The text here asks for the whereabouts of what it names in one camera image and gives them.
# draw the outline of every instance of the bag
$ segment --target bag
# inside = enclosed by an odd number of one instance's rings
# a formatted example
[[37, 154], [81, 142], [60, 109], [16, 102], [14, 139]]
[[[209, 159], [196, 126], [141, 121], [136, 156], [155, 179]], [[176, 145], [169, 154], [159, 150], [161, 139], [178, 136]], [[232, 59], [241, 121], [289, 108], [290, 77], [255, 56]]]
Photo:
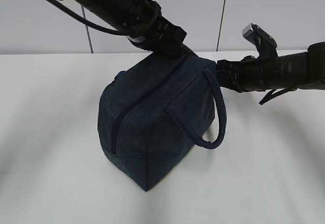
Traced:
[[[215, 111], [219, 135], [201, 135]], [[190, 55], [151, 54], [121, 72], [101, 96], [98, 132], [106, 157], [143, 190], [153, 188], [194, 144], [214, 149], [225, 134], [226, 110], [216, 63]]]

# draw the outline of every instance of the zipper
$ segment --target zipper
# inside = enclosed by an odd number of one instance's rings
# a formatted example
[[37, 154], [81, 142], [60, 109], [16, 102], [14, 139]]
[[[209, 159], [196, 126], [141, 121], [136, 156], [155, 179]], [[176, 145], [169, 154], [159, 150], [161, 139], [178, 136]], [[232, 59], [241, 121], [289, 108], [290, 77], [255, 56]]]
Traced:
[[149, 90], [146, 94], [144, 94], [141, 98], [139, 98], [136, 102], [134, 102], [132, 105], [125, 108], [114, 120], [113, 127], [112, 127], [112, 135], [111, 135], [111, 142], [112, 142], [112, 149], [111, 152], [113, 154], [116, 154], [116, 141], [117, 141], [117, 135], [118, 131], [121, 127], [121, 124], [124, 120], [124, 118], [127, 116], [127, 114], [138, 104], [140, 104], [142, 101], [144, 101], [146, 98], [151, 96], [153, 93], [155, 93], [157, 90], [159, 90], [164, 84], [168, 82], [169, 79], [181, 68], [181, 66], [185, 63], [187, 59], [187, 56], [183, 57], [182, 61], [156, 86], [154, 86], [151, 90]]

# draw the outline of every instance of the cable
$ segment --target cable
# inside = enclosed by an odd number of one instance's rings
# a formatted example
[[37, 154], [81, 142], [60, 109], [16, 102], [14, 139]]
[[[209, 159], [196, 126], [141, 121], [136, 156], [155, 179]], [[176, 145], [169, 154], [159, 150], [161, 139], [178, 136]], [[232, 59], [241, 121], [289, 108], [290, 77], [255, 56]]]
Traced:
[[66, 14], [68, 14], [72, 18], [76, 19], [77, 21], [87, 25], [88, 27], [96, 29], [98, 31], [101, 31], [101, 32], [104, 32], [107, 34], [111, 34], [111, 35], [117, 35], [117, 36], [132, 36], [132, 35], [134, 35], [134, 31], [117, 31], [117, 30], [105, 28], [105, 27], [99, 26], [93, 22], [90, 22], [90, 21], [86, 20], [85, 18], [79, 16], [77, 13], [73, 12], [72, 10], [67, 8], [65, 5], [58, 2], [57, 0], [46, 0], [46, 1], [53, 4], [54, 6], [59, 8], [61, 11], [65, 12]]
[[291, 92], [291, 91], [296, 91], [296, 90], [297, 90], [297, 88], [285, 88], [285, 89], [280, 90], [279, 92], [275, 93], [276, 89], [272, 89], [270, 92], [268, 92], [266, 94], [266, 96], [264, 96], [264, 98], [260, 101], [259, 104], [262, 106], [266, 102], [268, 102], [268, 101], [270, 101], [270, 100], [272, 100], [274, 98], [277, 98], [277, 97], [279, 97], [279, 96], [281, 96], [281, 95], [283, 95], [285, 93], [288, 93], [288, 92]]

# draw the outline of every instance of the dark blue bag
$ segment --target dark blue bag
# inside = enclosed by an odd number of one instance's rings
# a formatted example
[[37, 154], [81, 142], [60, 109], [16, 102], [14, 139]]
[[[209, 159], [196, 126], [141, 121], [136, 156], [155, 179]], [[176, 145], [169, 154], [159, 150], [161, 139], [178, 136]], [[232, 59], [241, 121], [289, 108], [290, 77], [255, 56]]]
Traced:
[[[219, 118], [215, 142], [202, 139]], [[216, 63], [191, 55], [156, 53], [107, 86], [100, 100], [98, 132], [106, 157], [143, 190], [164, 178], [194, 144], [214, 149], [225, 135], [226, 110]]]

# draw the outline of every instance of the white table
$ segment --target white table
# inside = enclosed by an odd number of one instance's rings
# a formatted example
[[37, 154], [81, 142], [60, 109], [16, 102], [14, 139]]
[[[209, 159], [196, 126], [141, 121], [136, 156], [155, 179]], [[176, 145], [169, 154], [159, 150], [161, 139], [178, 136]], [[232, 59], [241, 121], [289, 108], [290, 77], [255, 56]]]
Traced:
[[195, 147], [148, 193], [116, 169], [99, 144], [99, 98], [146, 55], [0, 56], [0, 223], [323, 223], [322, 91], [260, 106], [264, 93], [225, 89], [219, 148]]

